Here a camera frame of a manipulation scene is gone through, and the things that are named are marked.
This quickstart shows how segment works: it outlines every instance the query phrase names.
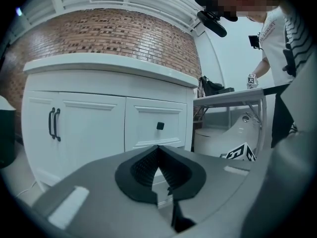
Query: cable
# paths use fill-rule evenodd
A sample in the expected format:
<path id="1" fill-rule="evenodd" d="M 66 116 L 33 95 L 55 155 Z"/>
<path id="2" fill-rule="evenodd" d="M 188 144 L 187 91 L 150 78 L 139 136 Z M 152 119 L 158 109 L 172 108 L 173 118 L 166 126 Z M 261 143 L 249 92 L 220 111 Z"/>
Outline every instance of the cable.
<path id="1" fill-rule="evenodd" d="M 32 183 L 31 187 L 29 187 L 28 189 L 25 189 L 23 191 L 21 191 L 19 194 L 17 194 L 15 197 L 18 197 L 19 195 L 29 191 L 31 188 L 33 188 L 33 186 L 36 184 L 36 180 Z"/>

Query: white table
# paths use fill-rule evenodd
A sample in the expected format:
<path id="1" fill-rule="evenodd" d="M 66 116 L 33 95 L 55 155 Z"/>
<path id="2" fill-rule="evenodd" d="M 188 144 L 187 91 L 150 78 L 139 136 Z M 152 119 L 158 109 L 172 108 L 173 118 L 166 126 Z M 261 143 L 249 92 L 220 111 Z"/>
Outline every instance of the white table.
<path id="1" fill-rule="evenodd" d="M 203 110 L 202 115 L 198 121 L 202 122 L 202 117 L 210 108 L 223 107 L 239 107 L 249 106 L 254 116 L 260 121 L 260 130 L 255 156 L 262 150 L 264 144 L 264 137 L 266 131 L 266 94 L 263 88 L 254 88 L 237 92 L 223 93 L 218 95 L 207 96 L 194 100 L 194 107 L 199 107 L 199 110 L 194 114 L 195 116 Z M 258 111 L 254 109 L 254 105 L 258 106 Z"/>

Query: cabinet drawer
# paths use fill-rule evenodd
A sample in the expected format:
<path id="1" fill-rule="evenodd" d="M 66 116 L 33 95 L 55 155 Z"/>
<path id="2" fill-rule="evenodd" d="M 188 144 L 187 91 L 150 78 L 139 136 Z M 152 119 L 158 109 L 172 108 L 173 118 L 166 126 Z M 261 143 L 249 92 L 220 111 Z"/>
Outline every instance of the cabinet drawer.
<path id="1" fill-rule="evenodd" d="M 186 115 L 183 103 L 127 98 L 125 151 L 150 145 L 184 146 Z"/>

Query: black bag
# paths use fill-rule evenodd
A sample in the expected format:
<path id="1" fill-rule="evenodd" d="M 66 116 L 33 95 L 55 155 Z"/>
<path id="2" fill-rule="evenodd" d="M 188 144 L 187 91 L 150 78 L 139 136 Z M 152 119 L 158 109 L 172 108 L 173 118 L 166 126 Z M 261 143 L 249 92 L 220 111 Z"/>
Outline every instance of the black bag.
<path id="1" fill-rule="evenodd" d="M 203 76 L 199 79 L 199 86 L 197 90 L 197 95 L 199 97 L 200 84 L 203 86 L 205 96 L 211 96 L 216 94 L 219 90 L 223 90 L 224 87 L 219 83 L 212 83 L 206 76 Z"/>

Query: brick wall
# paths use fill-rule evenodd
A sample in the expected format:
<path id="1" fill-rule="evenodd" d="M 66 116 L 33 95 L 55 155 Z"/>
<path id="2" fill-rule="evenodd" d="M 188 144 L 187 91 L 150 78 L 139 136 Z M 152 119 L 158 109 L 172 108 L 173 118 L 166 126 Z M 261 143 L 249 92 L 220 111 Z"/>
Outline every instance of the brick wall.
<path id="1" fill-rule="evenodd" d="M 86 52 L 127 56 L 196 78 L 201 75 L 194 39 L 163 20 L 119 9 L 64 14 L 31 29 L 6 52 L 0 71 L 0 95 L 17 109 L 17 133 L 21 133 L 24 64 L 59 54 Z"/>

